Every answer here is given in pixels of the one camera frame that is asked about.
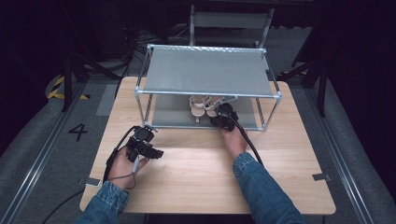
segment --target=black cable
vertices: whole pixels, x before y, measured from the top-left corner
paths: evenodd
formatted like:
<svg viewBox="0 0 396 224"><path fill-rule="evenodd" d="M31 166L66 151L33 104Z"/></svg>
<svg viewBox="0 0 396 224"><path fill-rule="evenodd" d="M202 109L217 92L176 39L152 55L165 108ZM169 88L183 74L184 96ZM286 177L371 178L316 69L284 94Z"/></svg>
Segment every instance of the black cable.
<svg viewBox="0 0 396 224"><path fill-rule="evenodd" d="M63 202L61 202L60 204L58 204L58 206L56 206L52 212L49 213L49 215L47 215L47 217L44 219L44 221L42 222L42 224L45 224L50 217L61 207L63 206L65 203L67 203L68 201L72 200L73 198L77 197L80 193L84 192L84 189L79 190L78 192L74 193L73 195L71 195L70 197L66 198Z"/></svg>
<svg viewBox="0 0 396 224"><path fill-rule="evenodd" d="M251 150L253 150L254 155L256 156L257 161L259 162L259 164L264 165L262 163L262 158L260 157L259 153L257 152L257 149L253 146L253 143L250 141L250 139L248 138L248 135L245 133L244 128L242 128L242 126L238 123L238 121L236 121L235 119L233 119L233 117L231 117L229 114L224 113L222 111L219 111L221 113L222 116L226 116L227 118L229 118L233 124L236 126L236 128L238 128L239 132L242 134L242 136L245 138L245 140L247 141L247 144L250 146Z"/></svg>

